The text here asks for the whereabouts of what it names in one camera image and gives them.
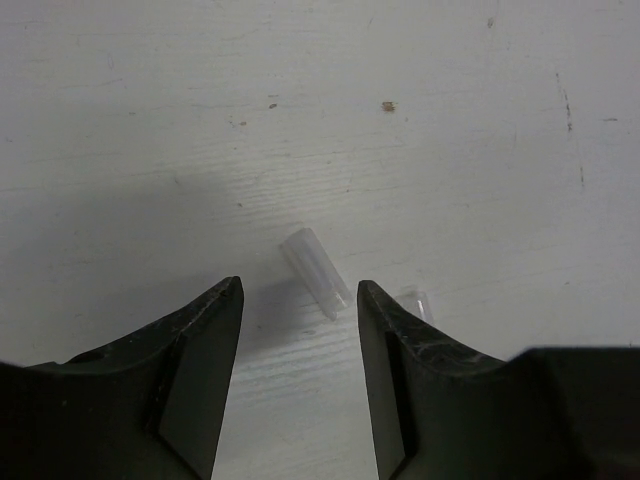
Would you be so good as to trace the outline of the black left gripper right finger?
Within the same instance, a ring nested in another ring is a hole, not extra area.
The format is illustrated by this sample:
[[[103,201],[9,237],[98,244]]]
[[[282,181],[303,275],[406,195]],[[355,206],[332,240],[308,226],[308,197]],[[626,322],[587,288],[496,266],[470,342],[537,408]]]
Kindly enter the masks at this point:
[[[382,479],[635,479],[639,351],[536,347],[501,361],[357,291]]]

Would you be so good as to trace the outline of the clear pen cap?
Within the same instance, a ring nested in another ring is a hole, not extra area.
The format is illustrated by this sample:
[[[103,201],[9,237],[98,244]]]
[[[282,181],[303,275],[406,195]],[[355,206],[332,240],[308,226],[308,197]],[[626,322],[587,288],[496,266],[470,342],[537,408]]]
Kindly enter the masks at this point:
[[[335,321],[351,306],[353,296],[349,288],[311,228],[291,234],[279,248],[328,319]]]

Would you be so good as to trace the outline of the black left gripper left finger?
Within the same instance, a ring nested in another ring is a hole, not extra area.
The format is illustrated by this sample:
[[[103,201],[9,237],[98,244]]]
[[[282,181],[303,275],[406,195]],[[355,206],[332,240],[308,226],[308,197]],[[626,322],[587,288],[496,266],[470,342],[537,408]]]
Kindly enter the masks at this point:
[[[64,363],[1,366],[5,479],[208,479],[243,315],[228,277]]]

